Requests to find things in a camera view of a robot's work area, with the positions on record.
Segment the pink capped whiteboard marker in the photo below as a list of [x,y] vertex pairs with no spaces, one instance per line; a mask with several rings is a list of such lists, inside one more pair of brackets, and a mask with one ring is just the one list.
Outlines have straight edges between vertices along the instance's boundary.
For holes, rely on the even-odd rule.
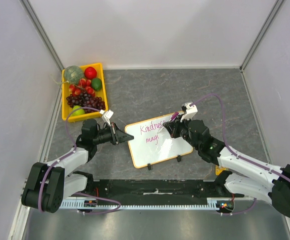
[[179,112],[175,112],[168,121],[170,122],[174,121],[178,115],[179,115]]

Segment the yellow framed whiteboard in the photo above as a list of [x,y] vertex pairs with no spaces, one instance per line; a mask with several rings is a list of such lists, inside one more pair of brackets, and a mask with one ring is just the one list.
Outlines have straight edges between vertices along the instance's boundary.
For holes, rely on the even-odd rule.
[[144,168],[193,152],[190,144],[182,138],[171,138],[163,127],[163,123],[169,121],[172,115],[170,113],[125,126],[125,132],[134,137],[128,141],[128,146],[135,168]]

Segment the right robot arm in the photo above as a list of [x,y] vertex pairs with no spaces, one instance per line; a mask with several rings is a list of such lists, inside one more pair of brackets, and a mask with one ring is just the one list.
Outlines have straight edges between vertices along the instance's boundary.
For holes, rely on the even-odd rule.
[[290,218],[290,164],[280,167],[242,154],[212,137],[202,120],[174,120],[163,126],[172,138],[189,143],[205,162],[229,169],[214,184],[218,196],[232,193],[253,197]]

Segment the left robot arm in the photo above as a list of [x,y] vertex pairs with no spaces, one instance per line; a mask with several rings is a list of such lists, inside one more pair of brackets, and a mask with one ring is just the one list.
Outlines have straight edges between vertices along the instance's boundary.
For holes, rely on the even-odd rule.
[[83,121],[81,134],[66,154],[46,163],[33,164],[22,193],[22,205],[55,213],[64,199],[77,192],[84,197],[92,195],[95,188],[88,181],[90,176],[76,169],[94,157],[98,145],[115,146],[133,139],[113,122],[100,126],[94,119]]

